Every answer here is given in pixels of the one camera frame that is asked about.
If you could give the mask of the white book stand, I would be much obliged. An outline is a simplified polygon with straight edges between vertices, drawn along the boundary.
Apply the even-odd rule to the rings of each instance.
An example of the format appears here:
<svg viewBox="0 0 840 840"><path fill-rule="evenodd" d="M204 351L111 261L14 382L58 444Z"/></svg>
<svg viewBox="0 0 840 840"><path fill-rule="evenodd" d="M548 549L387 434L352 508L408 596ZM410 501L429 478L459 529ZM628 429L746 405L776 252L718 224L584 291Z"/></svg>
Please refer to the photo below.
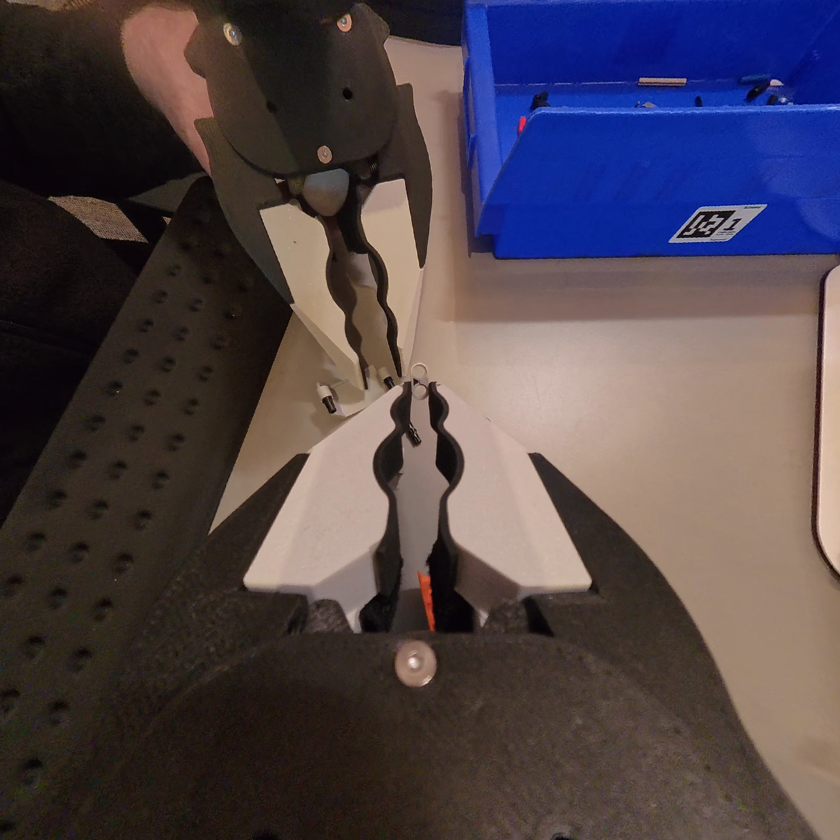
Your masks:
<svg viewBox="0 0 840 840"><path fill-rule="evenodd" d="M839 574L839 267L820 289L815 391L812 530L827 566Z"/></svg>

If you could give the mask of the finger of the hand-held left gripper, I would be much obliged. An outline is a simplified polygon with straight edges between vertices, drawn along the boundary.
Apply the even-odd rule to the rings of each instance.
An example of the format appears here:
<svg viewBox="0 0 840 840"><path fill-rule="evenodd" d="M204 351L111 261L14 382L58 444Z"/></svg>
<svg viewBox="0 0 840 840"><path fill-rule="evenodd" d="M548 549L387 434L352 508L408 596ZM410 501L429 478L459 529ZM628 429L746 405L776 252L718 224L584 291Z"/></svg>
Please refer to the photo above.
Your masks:
<svg viewBox="0 0 840 840"><path fill-rule="evenodd" d="M352 182L344 210L349 233L358 235L343 266L350 346L364 368L404 380L424 281L404 180Z"/></svg>
<svg viewBox="0 0 840 840"><path fill-rule="evenodd" d="M291 308L333 363L339 378L365 391L358 295L320 217L296 199L260 211L291 295Z"/></svg>

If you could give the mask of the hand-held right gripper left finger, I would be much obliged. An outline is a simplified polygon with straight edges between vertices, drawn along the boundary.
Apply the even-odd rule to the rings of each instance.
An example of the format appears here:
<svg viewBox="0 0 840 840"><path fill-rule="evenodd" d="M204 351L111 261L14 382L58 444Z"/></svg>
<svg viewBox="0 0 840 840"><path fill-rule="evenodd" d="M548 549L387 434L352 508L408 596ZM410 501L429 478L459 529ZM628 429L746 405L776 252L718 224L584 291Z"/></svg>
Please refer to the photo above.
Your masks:
<svg viewBox="0 0 840 840"><path fill-rule="evenodd" d="M395 483L411 403L411 386L395 386L306 454L245 587L336 602L355 633L390 629L403 569Z"/></svg>

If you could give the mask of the black dimpled foam pad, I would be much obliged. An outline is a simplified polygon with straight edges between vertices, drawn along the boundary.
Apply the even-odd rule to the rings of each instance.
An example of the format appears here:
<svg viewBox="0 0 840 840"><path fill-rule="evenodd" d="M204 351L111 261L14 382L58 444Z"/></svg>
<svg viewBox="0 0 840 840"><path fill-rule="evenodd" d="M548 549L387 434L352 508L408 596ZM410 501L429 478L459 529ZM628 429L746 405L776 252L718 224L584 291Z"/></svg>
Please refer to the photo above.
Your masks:
<svg viewBox="0 0 840 840"><path fill-rule="evenodd" d="M291 316L205 176L2 529L2 838L47 838L125 651L207 536Z"/></svg>

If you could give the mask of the blue parts bin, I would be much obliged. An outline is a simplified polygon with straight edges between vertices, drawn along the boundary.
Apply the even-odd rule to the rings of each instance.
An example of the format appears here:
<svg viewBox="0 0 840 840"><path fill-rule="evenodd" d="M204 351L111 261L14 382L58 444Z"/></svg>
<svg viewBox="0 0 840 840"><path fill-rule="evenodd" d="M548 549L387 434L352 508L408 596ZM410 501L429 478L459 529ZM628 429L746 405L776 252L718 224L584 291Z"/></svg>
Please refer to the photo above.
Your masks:
<svg viewBox="0 0 840 840"><path fill-rule="evenodd" d="M466 2L476 235L505 259L838 253L838 2ZM640 77L792 85L796 104L547 108Z"/></svg>

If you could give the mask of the assorted small block parts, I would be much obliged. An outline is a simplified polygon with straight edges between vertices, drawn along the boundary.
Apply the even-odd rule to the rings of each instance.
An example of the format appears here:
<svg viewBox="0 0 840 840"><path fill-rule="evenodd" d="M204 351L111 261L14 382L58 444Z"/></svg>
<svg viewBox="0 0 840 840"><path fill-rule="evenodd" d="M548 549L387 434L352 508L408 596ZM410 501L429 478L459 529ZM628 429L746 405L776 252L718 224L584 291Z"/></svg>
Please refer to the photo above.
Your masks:
<svg viewBox="0 0 840 840"><path fill-rule="evenodd" d="M767 76L736 80L689 80L681 77L640 77L628 81L563 83L544 86L528 95L518 119L523 131L530 113L544 109L680 110L796 104L792 85Z"/></svg>

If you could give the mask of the person's left hand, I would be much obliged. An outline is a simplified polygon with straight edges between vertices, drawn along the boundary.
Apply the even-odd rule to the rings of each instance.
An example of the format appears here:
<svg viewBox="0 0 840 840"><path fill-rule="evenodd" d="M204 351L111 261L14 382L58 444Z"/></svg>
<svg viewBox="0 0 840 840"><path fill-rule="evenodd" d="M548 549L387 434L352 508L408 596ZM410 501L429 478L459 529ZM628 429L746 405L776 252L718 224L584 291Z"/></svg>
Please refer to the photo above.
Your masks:
<svg viewBox="0 0 840 840"><path fill-rule="evenodd" d="M214 112L205 79L185 57L197 26L197 16L189 6L153 3L122 23L121 43L138 89L209 174L208 153L196 121L209 119Z"/></svg>

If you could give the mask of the grey curved panel piece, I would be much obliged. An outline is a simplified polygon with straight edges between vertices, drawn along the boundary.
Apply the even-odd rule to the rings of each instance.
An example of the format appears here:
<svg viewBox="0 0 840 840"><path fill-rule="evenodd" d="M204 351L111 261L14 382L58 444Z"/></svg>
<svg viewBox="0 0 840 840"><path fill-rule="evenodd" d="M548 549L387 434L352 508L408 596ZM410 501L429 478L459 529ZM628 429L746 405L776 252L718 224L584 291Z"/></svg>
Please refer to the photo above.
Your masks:
<svg viewBox="0 0 840 840"><path fill-rule="evenodd" d="M399 377L391 375L385 368L375 369L369 366L364 373L365 388L360 388L348 380L331 384L323 382L316 384L318 399L327 409L328 414L349 418L375 403L392 388L402 384Z"/></svg>

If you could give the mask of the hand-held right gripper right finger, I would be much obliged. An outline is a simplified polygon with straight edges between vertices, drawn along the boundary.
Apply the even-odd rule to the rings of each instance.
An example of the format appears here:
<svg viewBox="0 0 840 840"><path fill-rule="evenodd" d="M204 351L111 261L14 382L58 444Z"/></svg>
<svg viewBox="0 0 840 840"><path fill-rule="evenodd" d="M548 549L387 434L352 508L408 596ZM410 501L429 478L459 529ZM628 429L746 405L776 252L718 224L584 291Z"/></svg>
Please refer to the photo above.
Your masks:
<svg viewBox="0 0 840 840"><path fill-rule="evenodd" d="M445 478L427 559L434 628L470 632L504 602L588 592L590 572L530 453L448 387L428 387Z"/></svg>

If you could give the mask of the person's left forearm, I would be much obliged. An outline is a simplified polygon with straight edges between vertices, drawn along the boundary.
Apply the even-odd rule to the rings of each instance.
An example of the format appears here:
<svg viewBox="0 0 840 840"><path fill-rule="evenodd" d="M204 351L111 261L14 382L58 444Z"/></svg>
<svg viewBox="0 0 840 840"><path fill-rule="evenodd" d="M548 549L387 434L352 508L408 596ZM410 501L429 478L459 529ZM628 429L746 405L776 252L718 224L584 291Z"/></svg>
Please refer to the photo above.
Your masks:
<svg viewBox="0 0 840 840"><path fill-rule="evenodd" d="M122 30L152 2L2 2L2 179L121 200L200 172L132 79Z"/></svg>

